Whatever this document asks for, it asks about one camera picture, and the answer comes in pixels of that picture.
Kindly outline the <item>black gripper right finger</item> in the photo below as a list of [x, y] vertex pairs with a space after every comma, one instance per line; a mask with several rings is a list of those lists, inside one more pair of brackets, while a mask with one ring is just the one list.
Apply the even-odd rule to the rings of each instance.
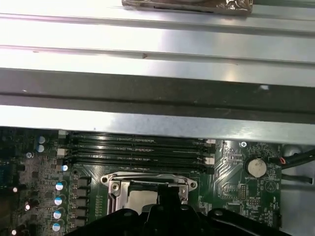
[[182, 204], [178, 186], [169, 187], [170, 231], [179, 236], [287, 236], [280, 230], [246, 218], [224, 208], [206, 215]]

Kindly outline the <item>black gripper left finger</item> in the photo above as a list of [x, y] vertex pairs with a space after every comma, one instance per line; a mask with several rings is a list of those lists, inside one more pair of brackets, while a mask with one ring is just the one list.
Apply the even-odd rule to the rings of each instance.
[[149, 213], [138, 214], [123, 208], [67, 233], [68, 236], [168, 236], [170, 226], [166, 223], [170, 203], [170, 188], [159, 186], [157, 204]]

